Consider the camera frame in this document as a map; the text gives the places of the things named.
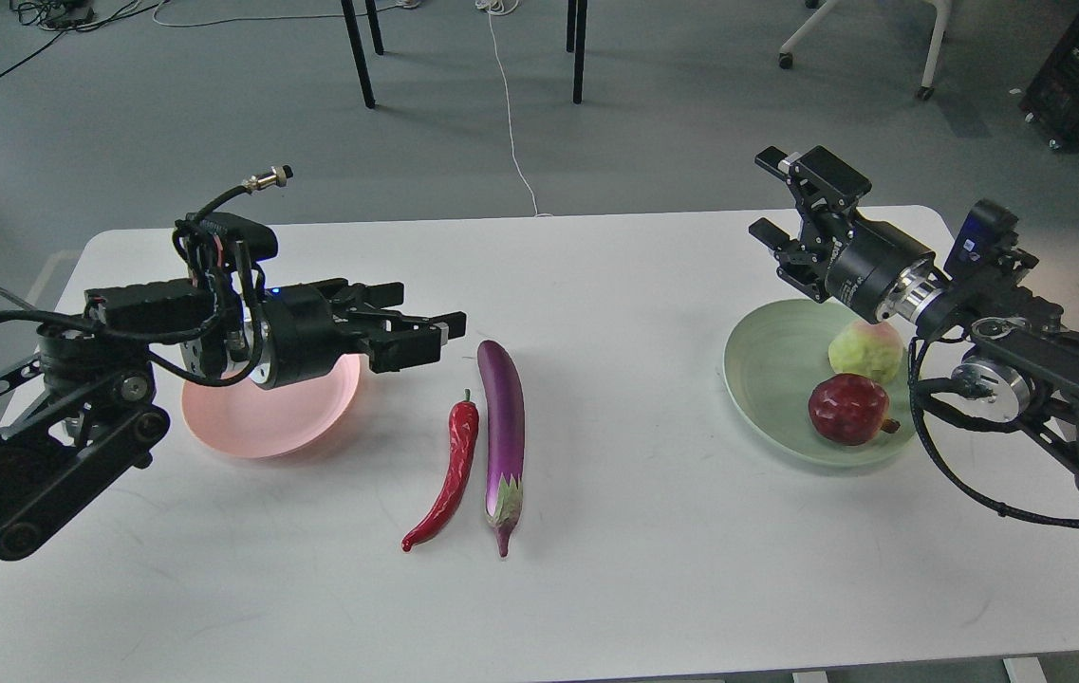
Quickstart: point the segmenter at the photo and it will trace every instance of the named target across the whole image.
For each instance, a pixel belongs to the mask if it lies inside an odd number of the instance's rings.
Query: white chair
[[[934,66],[937,66],[940,57],[940,44],[943,43],[943,31],[945,31],[948,25],[948,16],[952,14],[952,0],[923,1],[934,4],[934,28],[931,30],[931,46],[926,52],[926,68],[923,69],[923,82],[915,97],[916,99],[927,100],[934,92],[934,87],[931,85],[934,81]],[[800,39],[804,38],[809,30],[812,30],[818,25],[818,22],[825,18],[825,14],[829,14],[835,4],[838,4],[838,0],[825,0],[825,4],[822,4],[820,10],[814,12],[814,16],[808,17],[808,21],[804,25],[801,25],[800,29],[796,29],[796,33],[792,35],[792,38],[788,39],[788,42],[779,47],[779,68],[792,68],[792,51],[796,46],[796,43],[800,43]],[[817,0],[805,0],[805,5],[809,9],[817,8]]]

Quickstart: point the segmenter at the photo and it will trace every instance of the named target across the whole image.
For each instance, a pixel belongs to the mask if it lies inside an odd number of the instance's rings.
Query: white cable
[[[535,199],[535,191],[531,188],[531,182],[527,180],[527,176],[522,174],[522,165],[518,163],[518,151],[514,144],[514,109],[509,105],[509,81],[505,78],[505,65],[501,64],[501,52],[496,49],[496,31],[492,30],[492,17],[494,16],[500,16],[500,14],[488,12],[488,31],[492,35],[492,55],[496,57],[496,66],[501,69],[501,83],[505,86],[505,121],[509,124],[509,156],[513,156],[514,168],[517,169],[518,177],[522,178],[522,185],[527,186],[527,192],[531,194],[531,204],[535,207],[535,217],[551,216],[551,214],[540,213],[540,201]]]
[[[476,0],[476,9],[481,10],[481,12],[487,13],[491,17],[504,17],[505,14],[517,10],[521,3],[522,0],[514,0],[513,8],[506,9],[505,0]]]
[[[340,18],[340,17],[344,16],[344,14],[341,14],[341,13],[337,13],[337,14],[282,14],[282,16],[270,16],[270,17],[228,17],[226,19],[214,19],[214,21],[209,21],[209,22],[192,23],[192,25],[176,25],[176,23],[167,23],[167,22],[163,22],[163,21],[161,21],[161,18],[159,18],[159,12],[161,11],[161,8],[163,8],[164,4],[168,4],[168,3],[169,3],[169,0],[159,0],[159,3],[155,5],[155,9],[153,9],[153,11],[152,11],[152,22],[158,23],[159,26],[163,26],[163,27],[204,27],[204,26],[223,25],[224,23],[231,23],[231,22],[272,22],[272,21],[278,21],[278,19],[333,19],[333,18]],[[386,12],[387,10],[395,10],[397,8],[405,8],[405,4],[393,3],[392,5],[388,5],[388,8],[382,8],[382,9],[380,9],[379,5],[377,4],[374,6],[374,11],[375,12]],[[365,17],[366,14],[365,13],[354,14],[354,16]]]

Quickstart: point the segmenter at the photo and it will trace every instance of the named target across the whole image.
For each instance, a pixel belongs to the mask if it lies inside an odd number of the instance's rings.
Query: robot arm
[[[277,237],[215,208],[291,175],[283,167],[250,177],[177,221],[187,277],[90,289],[79,316],[0,311],[0,324],[41,324],[37,353],[0,372],[0,397],[39,377],[44,384],[0,427],[0,559],[33,554],[123,473],[150,466],[169,428],[169,415],[153,405],[153,365],[200,384],[251,377],[272,390],[326,374],[344,354],[367,355],[374,372],[436,363],[445,343],[462,337],[462,312],[390,310],[404,302],[398,282],[265,288],[260,261],[277,255]],[[153,354],[152,344],[179,344],[186,367]],[[51,433],[58,425],[69,440]]]
[[[915,324],[910,390],[919,419],[927,410],[955,427],[1025,433],[1073,473],[1079,490],[1079,333],[1061,324],[1061,306],[1020,285],[1037,259],[1016,247],[1016,217],[979,202],[939,270],[928,247],[861,216],[857,204],[872,183],[824,148],[790,155],[769,147],[755,163],[786,182],[801,217],[796,238],[766,219],[749,229],[773,252],[779,277],[816,302],[837,298],[871,324],[894,315]],[[928,346],[957,328],[972,344],[964,361],[946,380],[919,380]],[[967,410],[939,401],[940,393],[960,396]],[[1052,432],[1052,420],[1073,425],[1074,440]],[[921,420],[916,429],[945,475],[983,505],[1079,527],[975,496],[938,459]]]

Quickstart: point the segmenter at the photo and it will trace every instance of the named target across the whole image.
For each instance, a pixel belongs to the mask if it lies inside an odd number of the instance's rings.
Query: fake fruit
[[[873,380],[839,373],[822,381],[808,398],[808,420],[818,434],[844,446],[872,441],[901,425],[889,415],[889,394]]]
[[[834,372],[851,372],[886,384],[902,365],[902,337],[887,320],[857,319],[831,341],[825,355]]]

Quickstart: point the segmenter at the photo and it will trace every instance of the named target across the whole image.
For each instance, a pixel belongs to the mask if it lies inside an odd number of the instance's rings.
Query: purple eggplant
[[[481,341],[476,353],[488,405],[488,488],[484,511],[496,533],[501,557],[509,549],[509,533],[522,515],[522,382],[514,359],[495,341]]]

